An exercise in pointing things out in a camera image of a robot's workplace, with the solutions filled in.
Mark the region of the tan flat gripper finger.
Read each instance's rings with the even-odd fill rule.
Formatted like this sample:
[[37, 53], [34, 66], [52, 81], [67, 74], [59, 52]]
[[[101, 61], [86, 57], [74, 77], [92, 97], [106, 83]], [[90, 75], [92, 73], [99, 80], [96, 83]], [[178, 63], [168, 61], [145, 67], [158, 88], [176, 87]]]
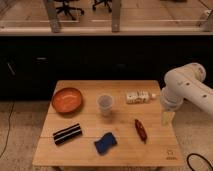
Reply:
[[174, 116], [175, 116], [174, 111], [164, 111], [162, 113], [162, 125], [166, 126], [171, 124]]

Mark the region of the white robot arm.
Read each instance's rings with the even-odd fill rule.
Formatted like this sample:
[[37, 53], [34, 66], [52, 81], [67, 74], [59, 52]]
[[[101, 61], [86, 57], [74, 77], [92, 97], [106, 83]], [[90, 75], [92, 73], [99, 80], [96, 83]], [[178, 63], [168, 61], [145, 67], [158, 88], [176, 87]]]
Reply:
[[199, 63], [189, 63], [169, 70], [164, 76], [165, 86], [160, 92], [161, 123], [170, 125], [175, 112], [187, 99], [213, 116], [213, 88], [203, 83], [206, 70]]

